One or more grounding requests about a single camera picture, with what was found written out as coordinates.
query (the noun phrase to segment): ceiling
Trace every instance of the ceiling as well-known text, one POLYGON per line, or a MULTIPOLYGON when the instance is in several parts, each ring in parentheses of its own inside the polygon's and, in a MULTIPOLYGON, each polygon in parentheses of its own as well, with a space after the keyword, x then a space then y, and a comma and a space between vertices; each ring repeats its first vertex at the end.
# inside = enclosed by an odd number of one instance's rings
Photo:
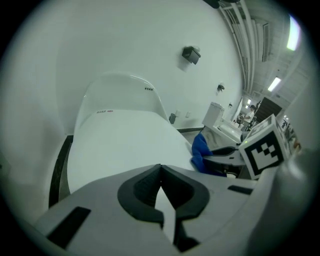
MULTIPOLYGON (((229 3, 221 2, 221 7, 227 9, 230 7, 229 3)), ((267 97, 286 109, 315 75, 318 62, 308 47, 303 32, 300 34, 298 48, 295 51, 287 48, 290 17, 285 10, 269 0, 245 0, 245 4, 251 19, 260 23, 269 23, 270 36, 266 61, 255 61, 252 89, 245 89, 244 94, 256 100, 267 97), (279 77, 282 81, 272 92, 269 92, 268 87, 275 77, 279 77)), ((246 16, 240 3, 237 6, 245 20, 246 16)), ((238 23, 234 10, 229 8, 228 11, 238 23)), ((247 58, 242 59, 243 65, 246 65, 247 58)))

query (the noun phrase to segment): gray panel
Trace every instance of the gray panel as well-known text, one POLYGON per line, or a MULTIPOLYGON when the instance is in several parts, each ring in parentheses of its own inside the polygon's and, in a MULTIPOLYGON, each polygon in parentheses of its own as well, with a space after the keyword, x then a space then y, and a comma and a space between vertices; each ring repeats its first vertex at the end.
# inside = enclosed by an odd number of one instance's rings
POLYGON ((222 228, 208 237, 201 246, 187 251, 185 255, 246 255, 250 234, 264 211, 276 171, 277 167, 274 167, 262 172, 253 192, 239 211, 225 222, 222 228))
POLYGON ((201 243, 222 228, 249 198, 249 195, 228 190, 228 187, 236 185, 254 189, 257 184, 255 180, 225 178, 196 171, 191 172, 175 166, 169 167, 201 182, 210 192, 209 203, 201 215, 196 219, 185 220, 183 222, 187 235, 197 239, 201 243))
POLYGON ((210 155, 203 157, 206 160, 212 161, 217 164, 221 165, 228 165, 228 166, 245 166, 246 163, 241 156, 238 150, 235 150, 229 155, 210 155))
POLYGON ((93 181, 54 205, 35 227, 47 236, 75 207, 91 210, 67 250, 77 255, 172 255, 177 249, 157 223, 139 221, 119 204, 120 185, 149 168, 93 181))
MULTIPOLYGON (((299 224, 319 191, 319 155, 320 150, 303 151, 280 166, 265 210, 250 235, 249 255, 270 253, 299 224)), ((316 236, 316 222, 314 227, 309 228, 314 229, 310 235, 316 236)))

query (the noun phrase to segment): black device on wall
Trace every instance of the black device on wall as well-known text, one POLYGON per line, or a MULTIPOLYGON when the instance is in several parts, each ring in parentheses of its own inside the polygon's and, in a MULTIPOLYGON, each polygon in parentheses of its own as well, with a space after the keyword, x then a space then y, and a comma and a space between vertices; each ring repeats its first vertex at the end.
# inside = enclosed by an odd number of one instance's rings
POLYGON ((182 56, 188 60, 190 63, 197 64, 199 58, 201 55, 199 52, 196 51, 196 49, 192 46, 185 47, 182 52, 182 56))
POLYGON ((174 124, 175 123, 175 121, 176 121, 176 115, 174 114, 174 113, 171 113, 171 115, 170 115, 170 117, 169 117, 169 122, 170 122, 170 124, 174 124))
POLYGON ((220 83, 220 84, 218 85, 217 91, 218 91, 218 92, 222 92, 222 90, 224 90, 224 89, 225 89, 225 87, 220 83))

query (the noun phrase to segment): pipe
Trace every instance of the pipe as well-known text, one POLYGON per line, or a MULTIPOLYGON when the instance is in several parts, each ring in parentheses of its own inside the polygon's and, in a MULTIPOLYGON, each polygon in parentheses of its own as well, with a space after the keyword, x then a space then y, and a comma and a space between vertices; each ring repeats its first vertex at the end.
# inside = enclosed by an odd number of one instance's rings
MULTIPOLYGON (((226 10, 225 12, 226 12, 227 15, 229 16, 232 24, 235 25, 235 28, 236 28, 237 33, 238 33, 238 35, 239 35, 239 38, 236 36, 237 43, 239 44, 239 46, 240 46, 240 43, 241 43, 242 49, 245 49, 245 44, 244 44, 244 40, 243 40, 243 38, 242 38, 242 33, 241 33, 240 30, 239 30, 239 26, 238 26, 238 24, 236 23, 236 20, 235 20, 235 18, 234 18, 234 15, 233 15, 233 14, 231 13, 231 11, 229 11, 229 10, 226 10)), ((246 88, 247 88, 247 83, 246 83, 247 79, 246 79, 245 66, 246 66, 246 67, 248 66, 248 58, 247 58, 247 55, 246 55, 246 51, 243 52, 243 56, 244 56, 244 60, 243 60, 243 57, 242 57, 242 55, 241 55, 241 50, 240 50, 240 58, 241 58, 241 60, 242 60, 243 62, 245 62, 245 63, 242 62, 242 65, 243 65, 243 73, 244 73, 244 81, 245 81, 245 83, 244 83, 244 90, 246 90, 246 88)))
POLYGON ((235 28, 236 28, 236 30, 237 30, 237 32, 238 32, 239 37, 240 37, 239 39, 240 39, 240 41, 241 41, 241 45, 242 45, 243 48, 244 48, 244 47, 245 47, 244 40, 243 40, 243 38, 242 38, 241 32, 240 32, 240 30, 239 30, 239 26, 238 26, 238 24, 236 23, 236 20, 235 20, 233 14, 232 14, 231 11, 229 11, 229 10, 227 10, 227 11, 225 11, 225 12, 228 14, 228 16, 229 16, 229 18, 231 19, 232 23, 235 25, 235 28))
POLYGON ((255 34, 254 34, 254 28, 252 25, 252 21, 251 21, 251 17, 246 5, 245 0, 242 0, 240 2, 241 6, 242 6, 242 10, 244 12, 245 15, 245 19, 248 25, 248 29, 249 29, 249 36, 250 36, 250 41, 251 41, 251 53, 252 53, 252 73, 251 73, 251 83, 250 83, 250 89, 249 89, 249 94, 251 94, 252 91, 252 86, 254 83, 254 77, 255 77, 255 68, 256 68, 256 42, 255 42, 255 34))
POLYGON ((259 55, 258 53, 258 31, 257 31, 257 24, 256 21, 253 19, 251 20, 253 24, 253 33, 254 33, 254 40, 255 40, 255 57, 259 55))
POLYGON ((284 37, 286 36, 286 33, 285 33, 285 18, 286 18, 286 16, 284 15, 283 18, 282 18, 282 33, 281 33, 282 36, 281 36, 281 39, 280 39, 279 50, 278 50, 278 53, 276 55, 275 60, 273 61, 273 65, 272 65, 273 66, 273 70, 270 72, 268 80, 266 81, 268 83, 267 87, 263 88, 263 92, 262 92, 263 94, 266 94, 268 87, 271 85, 271 82, 272 82, 271 77, 272 77, 273 73, 275 72, 275 70, 277 69, 277 65, 276 64, 277 64, 277 62, 279 60, 280 54, 283 51, 282 47, 284 47, 284 45, 283 45, 284 44, 284 37))
POLYGON ((250 78, 251 78, 251 54, 250 54, 250 49, 249 49, 249 39, 248 39, 248 35, 247 35, 247 31, 246 31, 246 27, 245 27, 245 23, 244 20, 241 17, 240 11, 237 7, 237 5, 235 3, 231 3, 231 6, 233 7, 233 10, 235 12, 235 15, 237 17, 237 19, 239 20, 240 23, 240 27, 242 30, 242 34, 243 34, 243 39, 244 39, 244 47, 245 47, 245 51, 246 51, 246 55, 247 55, 247 84, 250 85, 250 78))
POLYGON ((222 9, 224 9, 224 10, 229 10, 229 9, 232 9, 232 8, 233 8, 232 6, 228 6, 228 7, 222 8, 222 9))
POLYGON ((226 22, 227 22, 228 25, 229 25, 229 28, 230 28, 230 30, 231 30, 231 32, 232 32, 232 35, 233 35, 233 39, 234 39, 235 44, 236 44, 236 48, 238 49, 239 58, 240 58, 240 61, 241 61, 241 66, 242 66, 244 85, 246 86, 245 68, 244 68, 244 63, 243 63, 243 60, 242 60, 241 51, 240 51, 240 47, 239 47, 239 43, 238 43, 237 37, 236 37, 235 32, 234 32, 234 29, 233 29, 233 27, 232 27, 232 25, 231 25, 231 23, 230 23, 230 20, 228 19, 227 15, 226 15, 226 12, 221 8, 221 6, 220 6, 219 9, 220 9, 221 13, 223 14, 226 22))
POLYGON ((229 10, 229 9, 232 9, 232 6, 228 6, 228 7, 224 7, 224 8, 221 8, 222 10, 229 10))

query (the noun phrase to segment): white wall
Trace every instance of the white wall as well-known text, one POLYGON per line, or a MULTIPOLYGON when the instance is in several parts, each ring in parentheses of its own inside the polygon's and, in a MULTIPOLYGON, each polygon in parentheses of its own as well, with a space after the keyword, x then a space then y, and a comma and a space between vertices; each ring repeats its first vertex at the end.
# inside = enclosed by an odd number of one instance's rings
POLYGON ((320 148, 320 70, 284 112, 303 149, 320 148))
POLYGON ((56 60, 72 5, 44 3, 22 26, 1 67, 0 152, 8 163, 1 188, 14 214, 30 224, 48 209, 66 138, 58 115, 56 60))
POLYGON ((0 81, 2 189, 29 223, 48 208, 54 165, 86 86, 109 71, 151 82, 168 115, 181 111, 177 128, 202 126, 210 102, 227 110, 242 95, 232 36, 202 0, 43 3, 15 37, 0 81), (197 65, 181 57, 185 46, 200 48, 197 65), (220 82, 225 90, 217 94, 220 82))
POLYGON ((148 80, 168 116, 181 111, 176 128, 201 127, 210 102, 221 104, 226 117, 229 103, 235 106, 242 95, 232 35, 219 11, 202 0, 80 1, 63 39, 56 92, 67 134, 74 132, 87 85, 104 72, 148 80), (186 46, 200 48, 196 65, 181 57, 186 46), (217 95, 221 81, 225 90, 217 95))

